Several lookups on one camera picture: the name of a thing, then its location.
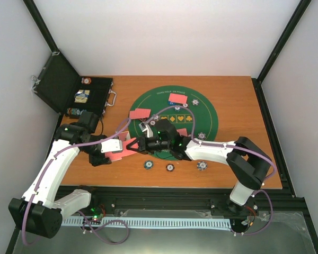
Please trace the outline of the dark red chip stack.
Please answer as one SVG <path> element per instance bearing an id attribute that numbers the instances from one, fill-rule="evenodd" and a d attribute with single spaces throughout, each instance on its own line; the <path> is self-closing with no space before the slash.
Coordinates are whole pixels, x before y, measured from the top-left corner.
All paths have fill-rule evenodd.
<path id="1" fill-rule="evenodd" d="M 175 169 L 175 166 L 173 164 L 167 164 L 166 165 L 166 170 L 169 172 L 172 172 Z"/>

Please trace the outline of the blue poker chip stack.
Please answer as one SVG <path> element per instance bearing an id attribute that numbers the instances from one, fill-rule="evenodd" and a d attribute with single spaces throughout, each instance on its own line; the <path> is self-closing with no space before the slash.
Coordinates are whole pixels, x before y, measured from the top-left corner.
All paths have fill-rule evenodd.
<path id="1" fill-rule="evenodd" d="M 154 163 L 151 160 L 147 160 L 147 161 L 144 162 L 144 168 L 147 169 L 147 170 L 153 168 L 153 166 L 154 166 Z"/>

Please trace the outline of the red backed playing card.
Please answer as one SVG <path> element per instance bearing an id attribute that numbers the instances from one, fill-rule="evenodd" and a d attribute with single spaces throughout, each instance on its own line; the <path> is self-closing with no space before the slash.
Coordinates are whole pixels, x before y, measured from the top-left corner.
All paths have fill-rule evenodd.
<path id="1" fill-rule="evenodd" d="M 135 119 L 147 119 L 151 114 L 151 109 L 147 108 L 136 108 L 133 111 L 129 112 L 129 118 L 132 120 Z"/>

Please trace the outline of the white purple chip stack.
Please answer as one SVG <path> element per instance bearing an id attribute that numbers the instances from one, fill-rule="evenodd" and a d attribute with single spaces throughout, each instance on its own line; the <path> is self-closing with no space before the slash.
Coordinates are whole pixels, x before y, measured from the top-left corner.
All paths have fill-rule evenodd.
<path id="1" fill-rule="evenodd" d="M 203 171 L 205 169 L 207 169 L 208 165 L 205 161 L 199 161 L 197 163 L 197 169 L 200 170 L 200 171 Z"/>

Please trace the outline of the red playing card deck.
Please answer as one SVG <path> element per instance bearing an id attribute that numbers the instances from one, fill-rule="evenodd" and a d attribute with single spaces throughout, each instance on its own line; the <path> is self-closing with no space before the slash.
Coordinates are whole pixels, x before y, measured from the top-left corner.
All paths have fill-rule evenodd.
<path id="1" fill-rule="evenodd" d="M 105 156 L 107 158 L 109 158 L 112 162 L 121 160 L 123 157 L 127 157 L 129 155 L 130 155 L 130 153 L 126 152 L 126 151 L 116 152 L 116 153 L 114 153 L 114 152 L 106 152 L 105 153 Z"/>

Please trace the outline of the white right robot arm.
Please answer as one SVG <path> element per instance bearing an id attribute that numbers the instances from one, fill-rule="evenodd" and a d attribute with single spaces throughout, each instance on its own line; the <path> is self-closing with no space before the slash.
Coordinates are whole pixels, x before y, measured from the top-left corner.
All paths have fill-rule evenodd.
<path id="1" fill-rule="evenodd" d="M 143 134 L 126 146 L 128 150 L 142 154 L 166 150 L 177 160 L 203 160 L 228 165 L 237 178 L 229 195 L 231 208 L 244 206 L 271 177 L 269 169 L 275 167 L 271 158 L 246 137 L 230 142 L 200 140 L 181 135 L 167 119 L 156 122 L 155 133 L 148 124 L 140 126 Z"/>

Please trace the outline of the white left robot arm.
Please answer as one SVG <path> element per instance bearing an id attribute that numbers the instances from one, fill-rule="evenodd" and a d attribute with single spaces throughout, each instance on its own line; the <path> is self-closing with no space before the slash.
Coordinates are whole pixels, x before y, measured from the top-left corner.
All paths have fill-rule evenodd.
<path id="1" fill-rule="evenodd" d="M 121 151 L 119 140 L 105 135 L 94 135 L 99 118 L 92 112 L 84 112 L 79 120 L 61 125 L 54 135 L 51 151 L 31 186 L 20 199 L 14 198 L 8 210 L 21 230 L 25 245 L 27 233 L 53 238 L 63 220 L 81 209 L 94 213 L 100 200 L 92 195 L 92 189 L 81 186 L 67 196 L 56 200 L 56 193 L 73 160 L 81 152 L 89 155 L 90 164 L 99 166 L 111 160 L 105 153 Z"/>

